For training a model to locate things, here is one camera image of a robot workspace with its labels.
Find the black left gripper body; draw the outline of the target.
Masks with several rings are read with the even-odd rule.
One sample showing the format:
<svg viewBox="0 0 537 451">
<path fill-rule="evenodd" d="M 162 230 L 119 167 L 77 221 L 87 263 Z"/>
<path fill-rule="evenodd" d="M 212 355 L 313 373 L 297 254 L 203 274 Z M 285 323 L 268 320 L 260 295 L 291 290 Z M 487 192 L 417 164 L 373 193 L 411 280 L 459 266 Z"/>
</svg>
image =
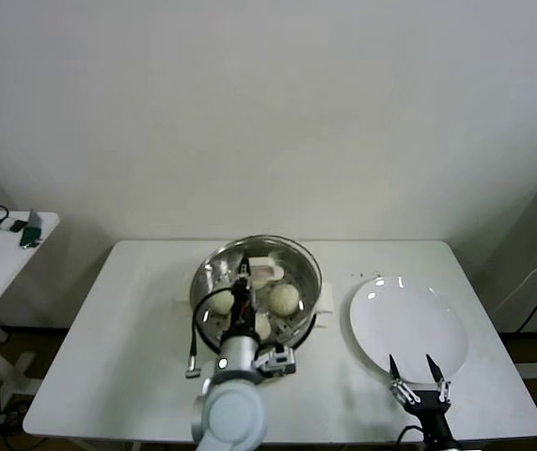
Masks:
<svg viewBox="0 0 537 451">
<path fill-rule="evenodd" d="M 256 309 L 253 288 L 245 280 L 239 280 L 233 284 L 230 292 L 233 297 L 233 305 L 230 309 L 229 332 L 234 334 L 255 333 Z"/>
</svg>

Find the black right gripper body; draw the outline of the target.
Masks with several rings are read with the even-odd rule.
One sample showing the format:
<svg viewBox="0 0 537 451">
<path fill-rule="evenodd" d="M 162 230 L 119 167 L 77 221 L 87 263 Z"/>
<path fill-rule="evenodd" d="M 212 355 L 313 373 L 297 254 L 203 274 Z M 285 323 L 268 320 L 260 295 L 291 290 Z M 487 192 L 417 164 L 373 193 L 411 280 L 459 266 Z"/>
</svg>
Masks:
<svg viewBox="0 0 537 451">
<path fill-rule="evenodd" d="M 425 438 L 451 438 L 452 434 L 446 420 L 450 408 L 447 401 L 441 401 L 439 393 L 432 390 L 418 390 L 415 395 L 419 401 L 405 401 L 403 408 L 415 416 L 420 423 Z"/>
</svg>

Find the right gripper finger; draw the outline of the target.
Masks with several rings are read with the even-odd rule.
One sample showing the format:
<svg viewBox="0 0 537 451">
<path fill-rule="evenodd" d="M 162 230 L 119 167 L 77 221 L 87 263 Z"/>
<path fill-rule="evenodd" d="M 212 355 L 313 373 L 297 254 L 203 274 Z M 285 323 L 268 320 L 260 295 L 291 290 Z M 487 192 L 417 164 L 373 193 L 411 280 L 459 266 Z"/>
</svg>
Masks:
<svg viewBox="0 0 537 451">
<path fill-rule="evenodd" d="M 426 355 L 428 366 L 434 382 L 437 385 L 438 390 L 438 400 L 441 403 L 450 404 L 450 381 L 448 381 L 439 367 L 439 365 L 434 361 L 430 354 Z"/>
<path fill-rule="evenodd" d="M 414 392 L 403 381 L 400 371 L 392 355 L 389 358 L 389 375 L 391 378 L 389 390 L 401 405 L 414 404 Z"/>
</svg>

